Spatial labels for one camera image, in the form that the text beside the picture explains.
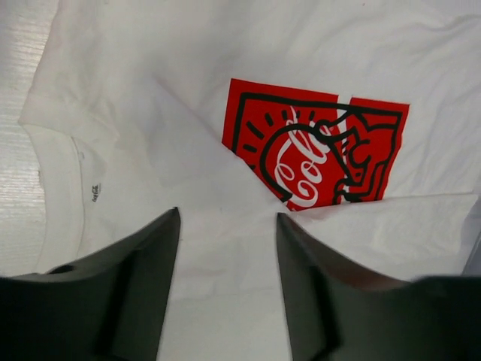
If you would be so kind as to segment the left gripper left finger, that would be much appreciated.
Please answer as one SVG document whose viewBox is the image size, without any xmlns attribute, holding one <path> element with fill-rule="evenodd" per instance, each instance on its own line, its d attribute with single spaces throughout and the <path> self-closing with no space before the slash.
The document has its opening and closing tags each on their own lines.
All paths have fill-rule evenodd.
<svg viewBox="0 0 481 361">
<path fill-rule="evenodd" d="M 173 208 L 46 274 L 1 279 L 3 360 L 155 360 L 177 247 Z"/>
</svg>

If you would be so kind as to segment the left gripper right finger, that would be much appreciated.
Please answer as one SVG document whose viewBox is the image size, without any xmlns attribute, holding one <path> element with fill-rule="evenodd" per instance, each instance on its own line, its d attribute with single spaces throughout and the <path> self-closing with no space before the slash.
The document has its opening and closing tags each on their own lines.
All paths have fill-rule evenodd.
<svg viewBox="0 0 481 361">
<path fill-rule="evenodd" d="M 407 282 L 352 261 L 286 214 L 277 260 L 294 360 L 478 360 L 480 279 Z"/>
</svg>

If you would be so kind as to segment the white printed t-shirt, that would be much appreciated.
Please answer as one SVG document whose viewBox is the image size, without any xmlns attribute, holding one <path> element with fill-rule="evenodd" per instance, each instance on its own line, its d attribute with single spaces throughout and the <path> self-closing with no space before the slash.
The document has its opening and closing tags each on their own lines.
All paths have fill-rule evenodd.
<svg viewBox="0 0 481 361">
<path fill-rule="evenodd" d="M 170 208 L 158 360 L 289 360 L 279 213 L 401 280 L 480 228 L 480 12 L 444 1 L 60 1 L 18 119 L 48 272 Z"/>
</svg>

